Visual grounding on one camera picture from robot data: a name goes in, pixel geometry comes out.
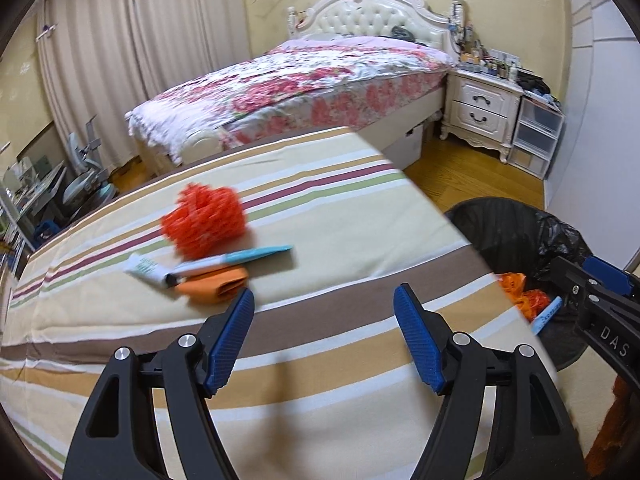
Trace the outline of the light blue sachet stick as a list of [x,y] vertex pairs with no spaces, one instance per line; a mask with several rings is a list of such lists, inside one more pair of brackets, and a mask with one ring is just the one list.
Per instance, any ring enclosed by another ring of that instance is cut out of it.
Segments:
[[534,335],[538,335],[544,326],[546,326],[549,321],[554,317],[555,313],[558,312],[563,305],[563,299],[560,296],[556,296],[547,307],[544,308],[537,316],[534,318],[532,324],[530,324],[530,328],[532,329],[532,333]]

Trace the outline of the red plastic bag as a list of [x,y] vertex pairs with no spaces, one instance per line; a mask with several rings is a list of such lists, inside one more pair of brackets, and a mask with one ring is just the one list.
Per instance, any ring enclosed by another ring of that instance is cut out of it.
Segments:
[[526,290],[516,300],[516,306],[521,314],[526,318],[527,322],[533,323],[534,319],[548,307],[551,299],[542,290],[532,289]]

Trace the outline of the orange paper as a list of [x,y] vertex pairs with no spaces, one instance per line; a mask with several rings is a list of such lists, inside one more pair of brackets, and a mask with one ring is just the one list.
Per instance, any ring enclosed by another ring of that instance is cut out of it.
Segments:
[[222,304],[232,300],[245,287],[247,280],[244,266],[228,266],[186,278],[175,287],[175,291],[196,304]]

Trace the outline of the orange plastic snack bag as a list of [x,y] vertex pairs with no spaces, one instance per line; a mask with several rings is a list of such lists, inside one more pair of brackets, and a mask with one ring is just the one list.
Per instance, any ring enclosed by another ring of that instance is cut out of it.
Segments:
[[512,304],[521,304],[524,298],[526,276],[523,273],[503,273],[498,282]]

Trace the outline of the black lined trash bin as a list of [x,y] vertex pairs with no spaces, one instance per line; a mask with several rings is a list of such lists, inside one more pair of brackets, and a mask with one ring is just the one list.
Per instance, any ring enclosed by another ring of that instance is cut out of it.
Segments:
[[592,251],[582,234],[541,209],[503,197],[465,200],[445,212],[495,274],[521,273],[527,289],[561,298],[562,307],[538,334],[557,370],[575,363],[587,344],[574,330],[577,306],[551,279],[556,257],[580,266]]

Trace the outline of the small white ointment tube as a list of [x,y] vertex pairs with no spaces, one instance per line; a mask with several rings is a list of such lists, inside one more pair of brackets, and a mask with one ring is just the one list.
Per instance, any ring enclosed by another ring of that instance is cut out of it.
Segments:
[[158,288],[168,289],[176,286],[176,279],[167,268],[136,252],[126,260],[124,270],[134,278]]

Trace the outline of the clear plastic drawer unit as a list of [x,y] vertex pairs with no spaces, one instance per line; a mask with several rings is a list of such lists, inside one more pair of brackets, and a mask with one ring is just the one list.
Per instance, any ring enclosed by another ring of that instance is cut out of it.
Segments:
[[508,164],[544,180],[559,145],[564,122],[559,107],[526,91],[518,108]]

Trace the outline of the white two-drawer nightstand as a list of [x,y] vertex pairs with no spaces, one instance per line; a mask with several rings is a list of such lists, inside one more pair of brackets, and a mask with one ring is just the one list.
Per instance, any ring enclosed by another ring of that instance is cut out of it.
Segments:
[[495,151],[505,164],[522,96],[523,90],[515,82],[454,68],[447,75],[439,137],[445,141],[455,136],[472,148]]

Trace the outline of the red foam fruit net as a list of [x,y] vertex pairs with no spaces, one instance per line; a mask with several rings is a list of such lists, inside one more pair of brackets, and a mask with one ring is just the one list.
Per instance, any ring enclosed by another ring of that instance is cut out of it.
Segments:
[[160,218],[160,230],[176,251],[189,260],[213,255],[215,249],[245,234],[246,220],[233,188],[189,183],[177,207]]

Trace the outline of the grey desk chair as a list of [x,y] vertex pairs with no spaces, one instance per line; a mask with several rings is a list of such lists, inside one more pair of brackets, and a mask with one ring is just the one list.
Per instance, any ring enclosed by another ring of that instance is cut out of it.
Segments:
[[75,179],[63,194],[63,206],[70,213],[70,222],[103,207],[118,195],[118,189],[108,180],[110,174],[102,164],[99,153],[102,142],[94,130],[95,119],[93,116],[86,122],[88,143],[85,146],[80,145],[76,132],[67,137],[70,162],[76,172]]

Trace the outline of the white underbed storage box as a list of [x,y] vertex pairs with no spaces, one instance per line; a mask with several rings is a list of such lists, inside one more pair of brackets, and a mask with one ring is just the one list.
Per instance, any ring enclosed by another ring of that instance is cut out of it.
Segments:
[[405,170],[421,158],[424,127],[418,125],[390,144],[384,156],[399,170]]

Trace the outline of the floral quilt bed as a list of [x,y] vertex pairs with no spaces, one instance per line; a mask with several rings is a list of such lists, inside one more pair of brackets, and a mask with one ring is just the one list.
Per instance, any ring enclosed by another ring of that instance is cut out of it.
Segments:
[[440,88],[454,59],[386,37],[293,39],[130,110],[130,136],[188,164],[268,136],[359,131]]

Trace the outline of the white tufted headboard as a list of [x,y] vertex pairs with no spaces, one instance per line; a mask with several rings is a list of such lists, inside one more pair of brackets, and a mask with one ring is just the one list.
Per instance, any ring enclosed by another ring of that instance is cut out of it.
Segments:
[[319,0],[308,9],[288,8],[291,39],[317,35],[389,37],[394,27],[411,32],[421,44],[457,58],[465,32],[465,2],[451,0],[447,15],[433,12],[425,0]]

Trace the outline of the beige curtains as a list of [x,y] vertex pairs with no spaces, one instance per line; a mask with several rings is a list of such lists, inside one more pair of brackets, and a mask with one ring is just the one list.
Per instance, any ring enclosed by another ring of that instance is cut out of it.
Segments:
[[250,57],[244,0],[37,0],[40,72],[60,136],[96,123],[107,168],[138,144],[127,112]]

